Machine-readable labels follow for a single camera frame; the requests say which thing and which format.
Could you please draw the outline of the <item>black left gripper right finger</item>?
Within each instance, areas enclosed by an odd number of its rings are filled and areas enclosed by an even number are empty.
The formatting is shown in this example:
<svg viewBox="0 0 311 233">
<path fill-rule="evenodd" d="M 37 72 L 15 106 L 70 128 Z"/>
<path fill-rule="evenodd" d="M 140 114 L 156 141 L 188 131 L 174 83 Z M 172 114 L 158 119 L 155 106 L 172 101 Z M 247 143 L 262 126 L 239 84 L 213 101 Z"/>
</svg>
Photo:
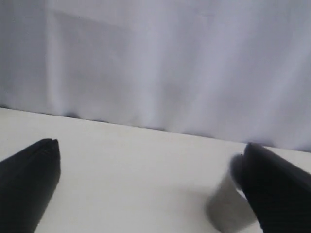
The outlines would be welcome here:
<svg viewBox="0 0 311 233">
<path fill-rule="evenodd" d="M 242 191 L 263 232 L 311 231 L 311 175 L 263 146 L 245 147 Z"/>
</svg>

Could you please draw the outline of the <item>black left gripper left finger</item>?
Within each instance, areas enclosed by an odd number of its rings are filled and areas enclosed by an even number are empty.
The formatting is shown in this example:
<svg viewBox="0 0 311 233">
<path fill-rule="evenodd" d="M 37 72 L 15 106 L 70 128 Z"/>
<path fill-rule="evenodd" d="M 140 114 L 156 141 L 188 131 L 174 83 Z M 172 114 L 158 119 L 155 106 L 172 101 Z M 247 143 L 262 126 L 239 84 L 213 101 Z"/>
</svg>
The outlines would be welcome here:
<svg viewBox="0 0 311 233">
<path fill-rule="evenodd" d="M 61 175 L 56 139 L 45 138 L 0 163 L 0 231 L 33 233 Z"/>
</svg>

